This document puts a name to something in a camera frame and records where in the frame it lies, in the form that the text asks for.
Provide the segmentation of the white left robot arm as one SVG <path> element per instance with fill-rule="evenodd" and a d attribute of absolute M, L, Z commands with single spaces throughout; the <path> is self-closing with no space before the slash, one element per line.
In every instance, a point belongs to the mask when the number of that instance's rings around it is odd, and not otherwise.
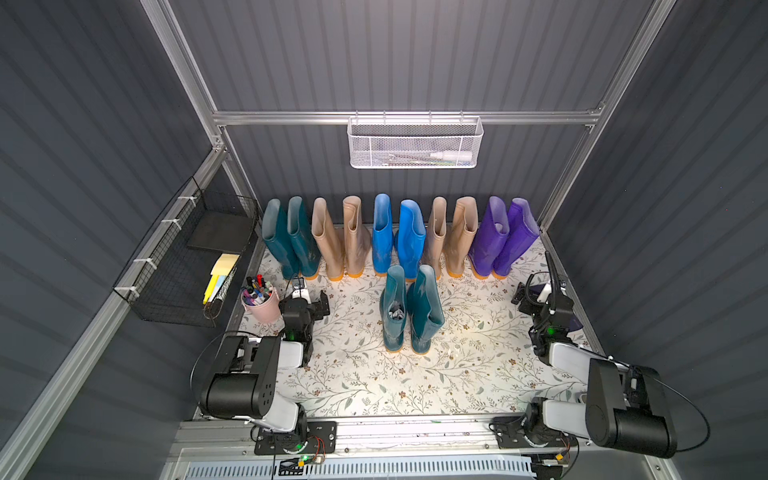
<path fill-rule="evenodd" d="M 314 325 L 330 315 L 329 298 L 325 291 L 312 302 L 291 296 L 280 301 L 279 307 L 284 328 L 278 334 L 223 334 L 213 359 L 193 366 L 190 388 L 205 415 L 249 421 L 270 433 L 290 434 L 303 441 L 308 434 L 306 411 L 278 393 L 277 377 L 281 370 L 309 364 Z"/>

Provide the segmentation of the blue boot back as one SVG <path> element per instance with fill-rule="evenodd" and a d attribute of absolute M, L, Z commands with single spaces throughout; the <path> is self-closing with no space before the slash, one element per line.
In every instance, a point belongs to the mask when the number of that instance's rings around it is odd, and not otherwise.
<path fill-rule="evenodd" d="M 411 199 L 400 204 L 397 255 L 407 281 L 414 281 L 424 252 L 426 228 L 419 205 Z"/>
<path fill-rule="evenodd" d="M 379 276 L 385 276 L 391 266 L 393 244 L 391 199 L 386 193 L 379 193 L 374 201 L 372 233 L 373 267 Z"/>

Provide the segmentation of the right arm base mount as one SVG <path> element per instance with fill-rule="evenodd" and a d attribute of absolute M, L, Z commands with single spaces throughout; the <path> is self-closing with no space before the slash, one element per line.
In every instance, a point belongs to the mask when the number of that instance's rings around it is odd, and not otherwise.
<path fill-rule="evenodd" d="M 500 449 L 560 448 L 568 452 L 578 442 L 567 433 L 544 426 L 530 426 L 525 415 L 493 417 L 488 428 Z"/>

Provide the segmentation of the dark teal boot back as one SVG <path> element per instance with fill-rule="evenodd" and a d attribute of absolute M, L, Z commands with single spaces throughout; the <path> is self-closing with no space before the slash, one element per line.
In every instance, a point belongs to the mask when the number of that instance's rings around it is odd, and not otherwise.
<path fill-rule="evenodd" d="M 290 280 L 300 273 L 300 263 L 287 231 L 287 215 L 281 201 L 273 198 L 267 203 L 262 221 L 265 245 L 279 262 L 282 276 Z"/>
<path fill-rule="evenodd" d="M 287 232 L 292 248 L 300 263 L 300 272 L 307 280 L 318 276 L 321 254 L 312 234 L 311 223 L 305 202 L 300 196 L 293 196 L 288 203 Z"/>

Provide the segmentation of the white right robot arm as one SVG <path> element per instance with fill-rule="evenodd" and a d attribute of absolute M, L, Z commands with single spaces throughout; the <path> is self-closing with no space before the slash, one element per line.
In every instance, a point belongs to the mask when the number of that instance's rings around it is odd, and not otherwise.
<path fill-rule="evenodd" d="M 549 281 L 540 297 L 532 296 L 535 276 L 530 275 L 513 303 L 532 318 L 528 334 L 535 356 L 585 383 L 587 391 L 581 403 L 533 398 L 521 421 L 526 441 L 544 447 L 557 438 L 576 437 L 603 448 L 662 459 L 704 446 L 711 438 L 712 426 L 698 406 L 693 409 L 704 422 L 704 438 L 687 448 L 678 445 L 665 392 L 686 403 L 691 400 L 662 381 L 655 369 L 582 348 L 569 337 L 574 300 L 565 292 L 553 256 L 546 253 L 545 259 Z"/>

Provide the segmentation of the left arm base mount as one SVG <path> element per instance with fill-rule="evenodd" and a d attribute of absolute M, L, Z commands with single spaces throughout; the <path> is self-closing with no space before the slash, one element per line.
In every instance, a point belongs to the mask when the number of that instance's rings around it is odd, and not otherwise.
<path fill-rule="evenodd" d="M 250 437 L 257 456 L 329 454 L 335 452 L 338 423 L 300 419 L 290 432 L 273 432 L 253 426 Z"/>

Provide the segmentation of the beige boot back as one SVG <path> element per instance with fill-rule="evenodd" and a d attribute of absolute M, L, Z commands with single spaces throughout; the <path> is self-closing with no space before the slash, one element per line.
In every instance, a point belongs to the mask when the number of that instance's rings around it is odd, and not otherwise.
<path fill-rule="evenodd" d="M 456 201 L 450 231 L 444 245 L 447 273 L 460 278 L 479 225 L 476 199 L 464 196 Z"/>
<path fill-rule="evenodd" d="M 346 271 L 350 277 L 358 278 L 364 273 L 366 259 L 371 250 L 371 234 L 362 220 L 361 198 L 347 196 L 343 200 L 343 214 Z"/>
<path fill-rule="evenodd" d="M 444 197 L 435 197 L 429 220 L 422 263 L 434 269 L 437 280 L 441 277 L 441 255 L 447 233 L 447 201 Z"/>
<path fill-rule="evenodd" d="M 317 197 L 313 203 L 311 233 L 325 260 L 326 276 L 340 281 L 345 273 L 344 245 L 330 216 L 327 201 Z"/>

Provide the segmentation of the purple boot front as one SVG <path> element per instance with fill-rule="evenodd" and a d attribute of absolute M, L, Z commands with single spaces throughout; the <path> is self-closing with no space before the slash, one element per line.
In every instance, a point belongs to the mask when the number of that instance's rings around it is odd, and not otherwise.
<path fill-rule="evenodd" d="M 495 278 L 505 279 L 515 263 L 540 236 L 540 228 L 534 218 L 529 202 L 520 197 L 513 198 L 508 210 L 510 233 L 500 254 L 492 265 Z"/>
<path fill-rule="evenodd" d="M 491 275 L 493 262 L 502 251 L 509 233 L 504 200 L 498 196 L 490 196 L 469 250 L 469 259 L 476 278 L 484 280 Z"/>

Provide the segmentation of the teal boot front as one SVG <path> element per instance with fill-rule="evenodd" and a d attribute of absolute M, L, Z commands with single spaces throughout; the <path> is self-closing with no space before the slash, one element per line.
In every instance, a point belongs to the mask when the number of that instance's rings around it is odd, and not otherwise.
<path fill-rule="evenodd" d="M 407 312 L 411 321 L 411 346 L 415 353 L 426 355 L 432 338 L 445 324 L 435 270 L 430 265 L 419 267 L 417 278 L 407 290 Z"/>
<path fill-rule="evenodd" d="M 404 343 L 406 324 L 405 272 L 400 265 L 393 265 L 387 271 L 379 310 L 385 349 L 389 352 L 398 352 Z"/>

